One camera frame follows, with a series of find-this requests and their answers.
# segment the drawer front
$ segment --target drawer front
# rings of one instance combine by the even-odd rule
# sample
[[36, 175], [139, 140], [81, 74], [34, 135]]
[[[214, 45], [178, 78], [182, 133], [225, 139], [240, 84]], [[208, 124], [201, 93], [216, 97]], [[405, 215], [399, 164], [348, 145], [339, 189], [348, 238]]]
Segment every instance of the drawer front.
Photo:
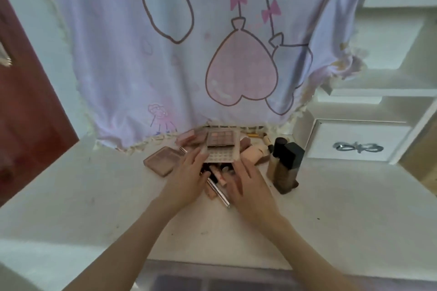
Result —
[[387, 161], [410, 128], [405, 123], [317, 120], [307, 157]]

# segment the red door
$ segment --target red door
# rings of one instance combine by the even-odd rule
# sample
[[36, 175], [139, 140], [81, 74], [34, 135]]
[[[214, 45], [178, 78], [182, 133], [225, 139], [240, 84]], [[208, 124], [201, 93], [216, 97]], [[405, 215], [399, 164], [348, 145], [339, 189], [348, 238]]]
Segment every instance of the red door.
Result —
[[0, 43], [2, 206], [78, 138], [8, 0], [0, 0]]

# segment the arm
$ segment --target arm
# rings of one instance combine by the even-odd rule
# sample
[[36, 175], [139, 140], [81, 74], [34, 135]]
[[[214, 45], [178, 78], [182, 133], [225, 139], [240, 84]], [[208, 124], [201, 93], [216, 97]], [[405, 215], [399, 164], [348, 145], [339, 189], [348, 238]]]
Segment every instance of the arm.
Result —
[[182, 157], [161, 194], [140, 218], [76, 277], [64, 291], [129, 291], [167, 223], [204, 189], [209, 172], [200, 176], [208, 157], [194, 150]]
[[278, 248], [306, 289], [358, 291], [281, 216], [263, 176], [250, 161], [237, 161], [234, 169], [237, 175], [225, 175], [228, 194], [234, 206], [243, 218]]

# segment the silver tube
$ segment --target silver tube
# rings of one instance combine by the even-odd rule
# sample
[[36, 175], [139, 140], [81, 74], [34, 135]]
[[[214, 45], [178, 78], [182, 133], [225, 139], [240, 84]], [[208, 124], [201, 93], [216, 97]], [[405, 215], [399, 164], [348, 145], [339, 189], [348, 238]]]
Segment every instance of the silver tube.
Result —
[[[181, 150], [181, 152], [184, 152], [185, 154], [188, 153], [188, 151], [186, 149], [184, 149], [183, 147], [180, 147], [179, 150]], [[221, 199], [221, 201], [223, 202], [223, 204], [225, 204], [225, 206], [227, 208], [231, 207], [231, 203], [229, 202], [228, 198], [226, 197], [226, 195], [223, 193], [223, 191], [213, 182], [213, 180], [211, 178], [208, 177], [208, 179], [206, 180], [206, 183], [210, 186], [211, 189], [213, 189], [213, 191], [217, 194], [217, 196]]]

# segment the hand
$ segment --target hand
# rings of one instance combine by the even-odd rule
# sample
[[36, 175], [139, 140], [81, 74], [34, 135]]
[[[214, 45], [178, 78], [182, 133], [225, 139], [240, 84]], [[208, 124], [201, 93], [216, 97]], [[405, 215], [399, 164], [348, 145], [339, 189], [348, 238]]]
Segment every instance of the hand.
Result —
[[232, 165], [236, 175], [224, 174], [232, 203], [261, 233], [268, 231], [271, 222], [282, 218], [269, 187], [258, 168], [248, 159], [242, 158]]
[[208, 154], [200, 153], [200, 148], [197, 148], [181, 157], [170, 174], [158, 198], [174, 208], [175, 213], [194, 202], [203, 191], [206, 179], [211, 174], [207, 171], [200, 175], [206, 158]]

